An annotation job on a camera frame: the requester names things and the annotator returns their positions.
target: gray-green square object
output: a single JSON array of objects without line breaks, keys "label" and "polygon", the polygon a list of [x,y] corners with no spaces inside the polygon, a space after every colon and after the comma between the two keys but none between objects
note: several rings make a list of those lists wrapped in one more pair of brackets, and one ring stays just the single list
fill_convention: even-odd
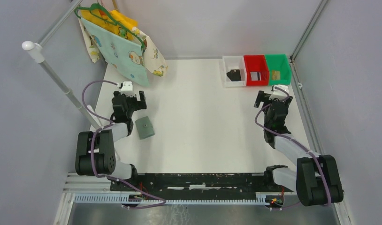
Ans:
[{"label": "gray-green square object", "polygon": [[148,116],[136,120],[136,127],[140,140],[154,136],[153,125]]}]

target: light blue cloth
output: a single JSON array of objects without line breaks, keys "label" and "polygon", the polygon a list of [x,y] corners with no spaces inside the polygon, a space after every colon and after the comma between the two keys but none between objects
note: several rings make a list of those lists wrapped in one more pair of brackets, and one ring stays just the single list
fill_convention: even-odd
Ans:
[{"label": "light blue cloth", "polygon": [[111,63],[120,74],[141,86],[148,87],[150,85],[140,45],[83,18],[82,22],[108,63]]}]

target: yellow shirt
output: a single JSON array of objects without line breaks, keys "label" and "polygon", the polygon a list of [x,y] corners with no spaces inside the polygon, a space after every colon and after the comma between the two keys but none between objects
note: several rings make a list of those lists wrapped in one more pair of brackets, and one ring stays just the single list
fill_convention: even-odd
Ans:
[{"label": "yellow shirt", "polygon": [[[95,9],[92,11],[94,14],[101,16],[103,19],[107,21],[112,21],[107,15],[102,15],[98,9]],[[98,25],[101,28],[104,28],[118,36],[121,36],[127,40],[133,40],[133,35],[128,33],[125,29],[123,29],[119,25],[112,25],[110,23],[107,23],[103,20],[101,20],[98,17],[93,16],[89,11],[87,10],[81,10],[82,17],[96,25]],[[133,27],[137,27],[137,21],[119,13],[118,11],[114,10],[110,12],[111,16],[119,23],[121,23],[124,27],[131,30]]]}]

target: white handle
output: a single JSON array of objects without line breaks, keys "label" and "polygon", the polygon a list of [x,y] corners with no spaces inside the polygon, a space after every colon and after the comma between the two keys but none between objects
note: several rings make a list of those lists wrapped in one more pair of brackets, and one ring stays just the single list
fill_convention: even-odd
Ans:
[{"label": "white handle", "polygon": [[26,52],[28,52],[28,54],[33,58],[33,60],[35,60],[35,62],[41,63],[45,61],[45,58],[43,57],[42,53],[40,53],[40,51],[42,50],[42,46],[40,46],[38,43],[24,41],[22,47]]}]

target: plastic bin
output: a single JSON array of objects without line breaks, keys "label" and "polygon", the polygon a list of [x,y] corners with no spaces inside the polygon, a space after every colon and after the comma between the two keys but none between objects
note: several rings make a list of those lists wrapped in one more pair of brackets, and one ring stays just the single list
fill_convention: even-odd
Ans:
[{"label": "plastic bin", "polygon": [[[290,69],[288,58],[286,55],[265,55],[266,62],[268,66],[268,71],[270,72],[270,79],[268,84],[277,85],[289,85],[292,78],[292,70]],[[273,80],[273,74],[279,75],[279,80]]]},{"label": "plastic bin", "polygon": [[246,86],[268,86],[269,73],[264,55],[245,55]]},{"label": "plastic bin", "polygon": [[[222,61],[222,80],[224,87],[244,87],[246,86],[246,71],[243,56],[223,56]],[[227,73],[232,69],[239,69],[241,80],[231,81],[227,77]]]}]

